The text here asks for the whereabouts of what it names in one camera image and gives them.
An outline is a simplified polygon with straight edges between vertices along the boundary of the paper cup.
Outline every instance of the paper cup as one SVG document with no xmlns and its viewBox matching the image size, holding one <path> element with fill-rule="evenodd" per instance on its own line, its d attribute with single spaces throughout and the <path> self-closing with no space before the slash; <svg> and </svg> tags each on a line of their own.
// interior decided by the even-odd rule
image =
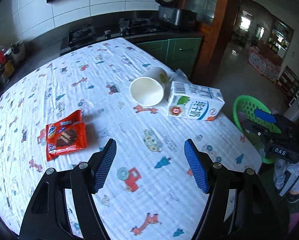
<svg viewBox="0 0 299 240">
<path fill-rule="evenodd" d="M 141 106 L 157 105 L 164 96 L 168 75 L 160 67 L 153 67 L 130 85 L 132 98 Z"/>
</svg>

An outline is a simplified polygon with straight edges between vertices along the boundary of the green sticker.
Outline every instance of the green sticker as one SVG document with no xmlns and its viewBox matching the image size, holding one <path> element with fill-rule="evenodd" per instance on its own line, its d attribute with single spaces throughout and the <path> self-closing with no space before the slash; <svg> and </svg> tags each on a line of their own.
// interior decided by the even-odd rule
<svg viewBox="0 0 299 240">
<path fill-rule="evenodd" d="M 166 78 L 163 74 L 160 74 L 160 79 L 162 83 L 166 84 Z"/>
<path fill-rule="evenodd" d="M 179 98 L 179 100 L 177 101 L 177 104 L 178 105 L 186 105 L 187 104 L 187 102 L 189 101 L 189 97 L 186 97 L 186 96 L 181 96 L 180 98 Z"/>
</svg>

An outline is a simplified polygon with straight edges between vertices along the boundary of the laundry basket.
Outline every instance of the laundry basket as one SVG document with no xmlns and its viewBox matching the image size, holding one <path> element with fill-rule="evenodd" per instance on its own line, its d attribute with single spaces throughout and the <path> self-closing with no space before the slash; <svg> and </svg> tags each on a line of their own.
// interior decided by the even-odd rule
<svg viewBox="0 0 299 240">
<path fill-rule="evenodd" d="M 237 126 L 237 128 L 241 132 L 243 132 L 245 134 L 246 138 L 248 138 L 249 141 L 254 146 L 260 145 L 261 140 L 257 135 L 255 135 L 253 133 L 248 134 L 248 133 L 243 131 L 243 128 L 240 124 L 239 117 L 238 117 L 238 114 L 237 114 L 238 112 L 244 113 L 246 115 L 247 119 L 268 128 L 270 132 L 281 133 L 280 129 L 277 128 L 277 126 L 275 124 L 266 122 L 266 121 L 264 121 L 264 120 L 262 120 L 262 119 L 260 119 L 260 118 L 258 118 L 254 115 L 254 110 L 257 109 L 257 108 L 261 109 L 265 112 L 271 113 L 271 111 L 262 102 L 260 102 L 259 100 L 257 100 L 256 98 L 253 98 L 251 96 L 244 96 L 244 95 L 239 96 L 235 100 L 234 105 L 233 105 L 234 124 Z M 263 163 L 266 163 L 266 164 L 274 163 L 275 159 L 276 158 L 274 156 L 271 156 L 268 159 L 265 158 L 265 157 L 262 157 Z"/>
</svg>

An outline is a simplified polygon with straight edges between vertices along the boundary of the stove knob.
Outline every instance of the stove knob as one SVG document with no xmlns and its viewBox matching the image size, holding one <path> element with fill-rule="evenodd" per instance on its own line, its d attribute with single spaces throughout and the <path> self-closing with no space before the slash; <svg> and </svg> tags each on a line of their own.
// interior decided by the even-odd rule
<svg viewBox="0 0 299 240">
<path fill-rule="evenodd" d="M 104 37 L 105 38 L 110 38 L 110 31 L 104 31 Z"/>
<path fill-rule="evenodd" d="M 123 36 L 123 35 L 126 35 L 126 28 L 120 28 L 119 29 L 119 32 L 120 34 Z"/>
</svg>

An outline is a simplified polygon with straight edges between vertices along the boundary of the white milk box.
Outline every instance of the white milk box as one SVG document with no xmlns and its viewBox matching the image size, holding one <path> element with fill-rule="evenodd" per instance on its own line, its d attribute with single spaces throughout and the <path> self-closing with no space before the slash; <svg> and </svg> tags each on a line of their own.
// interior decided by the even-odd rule
<svg viewBox="0 0 299 240">
<path fill-rule="evenodd" d="M 224 104 L 219 89 L 173 81 L 168 116 L 213 121 Z"/>
</svg>

